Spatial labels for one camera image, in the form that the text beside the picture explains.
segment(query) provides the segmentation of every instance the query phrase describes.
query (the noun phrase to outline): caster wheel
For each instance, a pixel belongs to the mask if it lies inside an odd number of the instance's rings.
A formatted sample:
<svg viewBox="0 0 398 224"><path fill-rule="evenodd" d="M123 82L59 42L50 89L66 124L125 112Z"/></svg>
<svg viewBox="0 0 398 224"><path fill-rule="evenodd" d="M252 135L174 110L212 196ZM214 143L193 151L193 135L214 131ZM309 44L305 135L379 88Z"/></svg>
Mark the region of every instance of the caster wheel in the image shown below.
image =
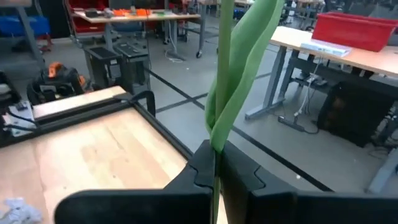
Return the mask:
<svg viewBox="0 0 398 224"><path fill-rule="evenodd" d="M313 32L314 28L312 26L307 26L304 30Z"/></svg>
<svg viewBox="0 0 398 224"><path fill-rule="evenodd" d="M197 52L197 58L201 58L201 50Z"/></svg>

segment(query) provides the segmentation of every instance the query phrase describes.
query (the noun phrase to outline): workbench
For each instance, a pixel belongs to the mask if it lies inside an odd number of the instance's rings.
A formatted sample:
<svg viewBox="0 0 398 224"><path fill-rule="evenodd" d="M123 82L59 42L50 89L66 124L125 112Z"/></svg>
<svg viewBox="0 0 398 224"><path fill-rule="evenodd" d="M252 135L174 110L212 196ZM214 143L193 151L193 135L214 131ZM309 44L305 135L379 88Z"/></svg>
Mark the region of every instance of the workbench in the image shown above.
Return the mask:
<svg viewBox="0 0 398 224"><path fill-rule="evenodd" d="M84 108L121 93L117 86L37 105L34 116ZM167 185L192 153L138 104L121 108L0 148L0 201L23 197L42 212L43 223L52 223L57 204L81 190ZM0 205L0 210L7 207ZM222 199L218 220L226 223Z"/></svg>
<svg viewBox="0 0 398 224"><path fill-rule="evenodd" d="M310 32L289 27L278 27L275 30L270 44L279 45L280 47L270 74L266 96L262 105L259 105L256 108L246 112L246 120L257 118L260 115L267 113L271 109L278 107L284 102L285 93L289 84L291 82L298 82L297 79L292 78L293 70L295 68L301 69L303 72L307 73L311 73L315 70L317 64L313 63L311 60L299 58L300 52L312 54L314 56L322 57L323 59L334 62L362 68L363 70L369 70L374 73L381 73L388 77L398 78L398 47L387 46L384 47L380 52L352 48L348 55L344 57L336 57L331 54L301 48L301 43L310 40L311 37L312 33ZM282 77L281 75L284 69L283 66L285 63L286 50L288 48L292 49L292 55L289 59L285 75L281 81L282 84L280 86L279 94L275 97L278 83ZM318 66L317 75L339 82L355 83L363 88L372 89L376 92L383 93L398 99L398 91L395 86L352 75L340 70L328 68L322 64ZM301 85L308 86L308 82L299 83ZM367 190L373 193L380 192L384 186L384 183L387 181L390 175L395 172L397 165L398 151L395 150L390 153L386 163L381 167Z"/></svg>
<svg viewBox="0 0 398 224"><path fill-rule="evenodd" d="M185 60L181 55L178 54L177 51L177 20L179 19L199 19L200 15L199 14L164 14L164 15L159 15L156 13L152 13L148 16L114 16L111 18L105 18L105 17L96 17L96 18L90 18L85 15L84 12L76 12L75 13L78 17L90 22L90 23L105 23L105 42L106 42L106 47L108 50L113 50L113 43L112 43L112 23L114 22L149 22L149 21L169 21L169 26L171 30L171 39L172 42L174 43L172 46L172 50L168 52L171 56L178 58L180 60Z"/></svg>

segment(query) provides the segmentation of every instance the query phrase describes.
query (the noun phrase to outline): green cloth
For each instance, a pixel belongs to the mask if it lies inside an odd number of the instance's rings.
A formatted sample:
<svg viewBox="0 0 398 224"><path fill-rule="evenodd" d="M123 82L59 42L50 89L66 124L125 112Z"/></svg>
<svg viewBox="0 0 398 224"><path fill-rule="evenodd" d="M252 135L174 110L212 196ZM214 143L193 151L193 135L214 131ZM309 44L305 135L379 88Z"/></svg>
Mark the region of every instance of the green cloth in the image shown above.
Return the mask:
<svg viewBox="0 0 398 224"><path fill-rule="evenodd" d="M233 123L249 94L262 56L279 23L284 0L257 0L231 33L234 0L222 0L218 69L206 102L206 128L220 161ZM217 221L220 178L215 179L213 223Z"/></svg>

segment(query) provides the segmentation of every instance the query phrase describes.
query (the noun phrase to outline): red plastic bin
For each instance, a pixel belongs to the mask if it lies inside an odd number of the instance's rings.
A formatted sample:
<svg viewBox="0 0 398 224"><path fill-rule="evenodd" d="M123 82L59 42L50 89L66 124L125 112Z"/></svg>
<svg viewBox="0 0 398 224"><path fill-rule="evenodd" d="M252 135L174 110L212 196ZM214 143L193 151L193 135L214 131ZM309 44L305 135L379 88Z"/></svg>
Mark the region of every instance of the red plastic bin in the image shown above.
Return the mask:
<svg viewBox="0 0 398 224"><path fill-rule="evenodd" d="M379 52L396 27L398 20L328 12L318 15L312 38Z"/></svg>

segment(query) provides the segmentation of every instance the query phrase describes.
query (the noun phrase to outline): metal table frame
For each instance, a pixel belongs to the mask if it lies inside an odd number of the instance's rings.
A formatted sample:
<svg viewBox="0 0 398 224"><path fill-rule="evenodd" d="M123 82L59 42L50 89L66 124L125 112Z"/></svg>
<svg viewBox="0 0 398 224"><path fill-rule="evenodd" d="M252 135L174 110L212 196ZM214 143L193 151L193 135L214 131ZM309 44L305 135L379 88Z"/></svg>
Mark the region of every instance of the metal table frame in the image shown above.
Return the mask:
<svg viewBox="0 0 398 224"><path fill-rule="evenodd" d="M218 34L214 34L211 32L206 32L205 28L206 28L206 4L200 4L200 19L196 19L194 21L191 21L193 23L199 24L200 28L199 29L193 29L193 28L189 28L188 26L184 27L184 29L187 32L193 32L196 34L199 34L199 48L197 51L197 58L200 58L202 53L203 53L203 45L205 44L205 39L209 39L209 38L213 38L213 37L217 37Z"/></svg>
<svg viewBox="0 0 398 224"><path fill-rule="evenodd" d="M18 11L19 18L21 19L22 26L24 27L25 30L25 37L30 45L30 49L32 49L33 57L35 58L40 70L46 70L43 56L40 53L39 48L37 47L34 32L30 27L30 23L27 14L25 12L25 9L23 7L16 7L16 9Z"/></svg>
<svg viewBox="0 0 398 224"><path fill-rule="evenodd" d="M268 111L278 107L285 100L285 93L289 86L289 83L296 82L296 79L292 78L293 70L295 68L301 69L303 72L313 72L316 63L311 60L304 60L299 58L299 51L293 50L292 56L289 59L288 66L285 72L285 76L282 79L282 84L280 86L279 93L276 96L277 86L280 81L283 65L285 62L287 47L280 46L279 51L277 53L274 66L272 67L271 77L268 83L268 87L266 90L266 96L264 98L263 104L249 110L245 114L245 119L255 119L261 116L262 114L267 113ZM318 66L317 75L322 76L323 78L327 78L330 80L336 80L339 82L348 82L355 83L358 86L363 88L371 88L372 90L389 95L395 99L398 99L398 91L397 87L377 82L374 80L369 80L363 77L359 77L356 75L351 75L346 72L342 72L339 70L335 70L332 68L328 68L320 64ZM307 82L300 82L301 85L307 85ZM380 168L379 172L373 178L371 185L368 187L367 191L372 193L378 193L381 191L382 187L385 185L388 178L391 176L393 172L396 171L396 167L398 165L398 150L394 150L389 154L385 164Z"/></svg>
<svg viewBox="0 0 398 224"><path fill-rule="evenodd" d="M139 100L145 99L147 108L145 109ZM70 126L91 121L102 116L126 109L135 109L165 140L167 140L184 158L190 159L193 152L184 145L177 137L175 137L163 124L155 117L155 96L153 92L147 90L136 95L130 93L121 93L111 96L105 100L88 103L77 106L54 114L39 117L35 120L40 125L40 129L30 134L20 137L0 135L0 150L3 147L17 144L29 139L34 139L44 134L68 128Z"/></svg>
<svg viewBox="0 0 398 224"><path fill-rule="evenodd" d="M171 49L167 50L168 54L170 56L174 57L174 58L177 58L177 59L180 59L180 60L185 60L185 58L183 56L181 56L178 53L178 50L177 50L177 27L178 27L177 20L176 19L172 19L172 20L167 20L165 22L166 22L166 26L167 26L167 30L166 30L165 33L167 34L167 36L169 36L168 27L170 26L170 30L172 31L172 35L170 35L170 36L171 36L172 41L174 43L174 45L172 45ZM113 50L113 42L112 42L112 29L113 29L112 28L112 23L113 22L107 22L105 24L104 38L105 38L105 42L106 42L106 48L108 50L111 50L111 51L114 52L114 50Z"/></svg>

